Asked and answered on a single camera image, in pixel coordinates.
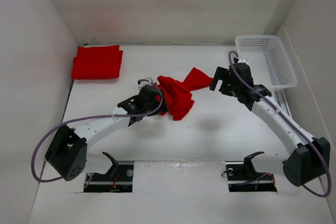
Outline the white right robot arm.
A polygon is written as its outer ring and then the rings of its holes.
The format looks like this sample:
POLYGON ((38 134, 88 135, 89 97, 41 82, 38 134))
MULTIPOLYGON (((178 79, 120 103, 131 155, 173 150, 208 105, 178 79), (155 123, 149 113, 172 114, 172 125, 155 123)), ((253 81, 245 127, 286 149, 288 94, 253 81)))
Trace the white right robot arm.
POLYGON ((254 83, 249 64, 237 62, 229 68, 217 67, 209 88, 215 90, 218 81, 222 81, 220 93, 235 97, 264 121, 287 150, 285 158, 263 158, 260 157, 262 151, 246 156, 244 165, 251 180, 262 175, 277 174, 300 187, 325 175, 331 186, 330 142, 324 137, 316 138, 289 117, 266 86, 254 83))

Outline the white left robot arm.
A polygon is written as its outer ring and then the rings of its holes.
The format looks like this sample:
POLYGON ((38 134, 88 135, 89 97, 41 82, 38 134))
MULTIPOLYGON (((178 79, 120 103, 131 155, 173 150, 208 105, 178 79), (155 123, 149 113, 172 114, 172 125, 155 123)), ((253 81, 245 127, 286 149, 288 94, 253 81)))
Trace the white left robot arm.
POLYGON ((81 173, 113 179, 118 173, 118 161, 108 152, 97 155, 89 150, 117 130, 164 112, 167 112, 167 106, 163 90, 146 84, 137 95, 118 103, 109 114, 88 117, 86 124, 74 128, 63 123, 57 128, 45 159, 65 181, 71 181, 81 173))

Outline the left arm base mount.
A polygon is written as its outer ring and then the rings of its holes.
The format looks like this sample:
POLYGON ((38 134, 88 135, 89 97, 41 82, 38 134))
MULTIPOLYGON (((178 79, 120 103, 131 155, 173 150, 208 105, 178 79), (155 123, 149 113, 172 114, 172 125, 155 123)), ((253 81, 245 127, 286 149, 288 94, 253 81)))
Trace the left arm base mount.
POLYGON ((89 154, 85 166, 85 193, 131 193, 134 161, 117 161, 108 152, 89 154))

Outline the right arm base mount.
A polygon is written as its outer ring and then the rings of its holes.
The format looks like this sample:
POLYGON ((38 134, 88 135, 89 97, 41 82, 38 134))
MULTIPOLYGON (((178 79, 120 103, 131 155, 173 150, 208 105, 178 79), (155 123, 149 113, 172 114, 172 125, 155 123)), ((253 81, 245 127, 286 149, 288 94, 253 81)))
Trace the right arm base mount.
POLYGON ((243 161, 226 161, 222 177, 227 179, 230 193, 277 192, 273 174, 257 172, 252 164, 254 157, 264 152, 254 152, 243 161))

